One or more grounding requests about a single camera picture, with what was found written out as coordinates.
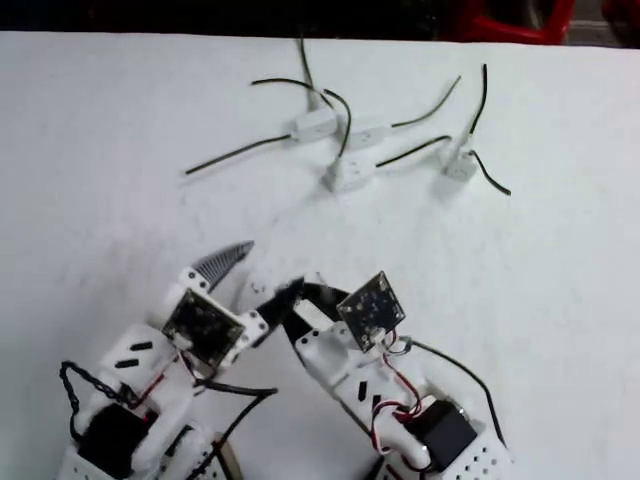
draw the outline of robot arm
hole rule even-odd
[[[183,270],[149,324],[132,325],[107,352],[97,377],[63,362],[74,441],[59,480],[184,480],[212,469],[217,478],[232,477],[212,432],[194,424],[190,411],[194,377],[204,388],[221,386],[214,379],[269,333],[258,312],[236,315],[209,295],[251,246],[232,246]],[[97,390],[82,410],[69,370]],[[242,390],[256,392],[260,401],[277,391]]]
[[[309,374],[384,458],[373,478],[511,478],[497,419],[495,431],[470,419],[429,379],[423,352],[417,350],[427,349],[479,379],[450,357],[396,335],[404,312],[383,272],[351,295],[326,285],[295,288],[331,326],[312,328],[303,309],[296,308],[284,321],[285,331]],[[488,400],[494,414],[490,395]]]

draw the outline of red object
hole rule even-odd
[[[513,42],[558,45],[573,13],[574,0],[555,0],[546,25],[537,30],[501,23],[485,15],[485,0],[450,1],[443,40],[457,42]]]
[[[640,30],[640,0],[605,0],[602,14],[607,20],[625,20],[636,30]]]

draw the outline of red wire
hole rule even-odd
[[[398,378],[400,379],[400,381],[411,391],[411,393],[413,393],[413,395],[416,397],[416,405],[414,407],[414,412],[411,414],[412,416],[417,415],[418,413],[420,413],[422,411],[422,404],[420,402],[420,393],[418,393],[418,389],[416,389],[416,387],[413,386],[413,384],[407,380],[407,377],[405,377],[404,375],[402,375],[398,370],[396,370],[390,363],[389,363],[389,359],[387,358],[386,355],[382,355],[382,360],[384,361],[384,363],[387,365],[387,367],[389,367],[391,370],[393,370],[393,372],[398,376]]]

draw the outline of black cutout slot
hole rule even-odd
[[[367,382],[360,382],[360,386],[358,387],[358,400],[364,402],[365,398],[367,398]]]

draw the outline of white connector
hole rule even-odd
[[[478,163],[471,153],[473,137],[469,135],[462,145],[456,145],[446,158],[445,175],[467,182],[478,170]]]
[[[347,119],[340,117],[340,136],[347,130]],[[348,150],[371,147],[381,143],[387,136],[389,124],[376,115],[354,116],[351,118],[351,129],[347,140]]]
[[[375,169],[368,155],[345,152],[327,169],[324,180],[332,192],[349,192],[366,184]]]
[[[337,129],[335,112],[329,107],[321,107],[296,118],[291,136],[301,143],[313,142],[332,135]]]

